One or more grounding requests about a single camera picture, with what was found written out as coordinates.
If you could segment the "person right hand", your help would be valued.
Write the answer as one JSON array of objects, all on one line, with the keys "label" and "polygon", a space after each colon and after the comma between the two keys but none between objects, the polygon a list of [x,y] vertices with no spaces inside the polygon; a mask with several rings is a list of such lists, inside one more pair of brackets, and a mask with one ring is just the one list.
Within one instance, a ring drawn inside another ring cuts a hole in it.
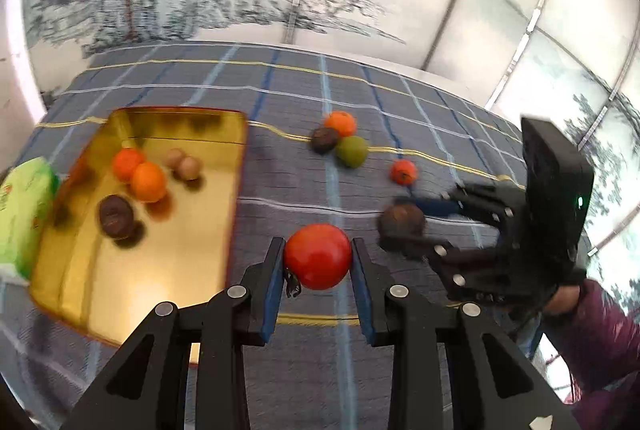
[{"label": "person right hand", "polygon": [[547,317],[559,317],[573,312],[578,306],[581,293],[582,287],[579,285],[560,286],[546,303],[542,313]]}]

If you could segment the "purple sleeve forearm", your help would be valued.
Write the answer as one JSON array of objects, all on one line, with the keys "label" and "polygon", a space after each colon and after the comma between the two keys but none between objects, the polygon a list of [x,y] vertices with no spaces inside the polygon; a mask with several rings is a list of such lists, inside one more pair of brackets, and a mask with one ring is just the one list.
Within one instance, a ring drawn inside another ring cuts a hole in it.
[{"label": "purple sleeve forearm", "polygon": [[573,312],[542,318],[580,390],[572,413],[583,429],[639,427],[639,324],[593,280]]}]

